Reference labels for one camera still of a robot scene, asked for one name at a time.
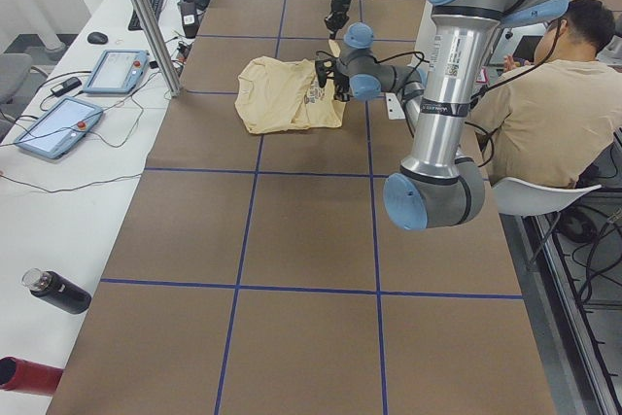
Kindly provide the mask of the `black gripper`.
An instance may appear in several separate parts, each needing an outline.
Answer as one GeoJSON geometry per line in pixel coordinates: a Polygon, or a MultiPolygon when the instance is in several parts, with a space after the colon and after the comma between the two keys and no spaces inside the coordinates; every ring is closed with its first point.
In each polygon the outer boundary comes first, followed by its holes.
{"type": "Polygon", "coordinates": [[[333,82],[333,98],[340,102],[351,99],[349,78],[337,67],[338,58],[326,51],[315,52],[315,72],[320,88],[325,88],[328,81],[333,82]]]}
{"type": "Polygon", "coordinates": [[[325,26],[329,31],[329,37],[334,40],[337,33],[349,20],[348,12],[351,0],[331,0],[330,12],[325,17],[325,26]]]}

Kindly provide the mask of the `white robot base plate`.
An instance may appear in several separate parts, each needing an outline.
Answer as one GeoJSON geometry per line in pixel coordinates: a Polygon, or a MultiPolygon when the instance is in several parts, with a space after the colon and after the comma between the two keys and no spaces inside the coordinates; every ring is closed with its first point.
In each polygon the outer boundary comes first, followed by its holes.
{"type": "Polygon", "coordinates": [[[404,111],[397,96],[393,93],[385,94],[385,103],[388,119],[391,121],[401,121],[405,119],[404,111]]]}

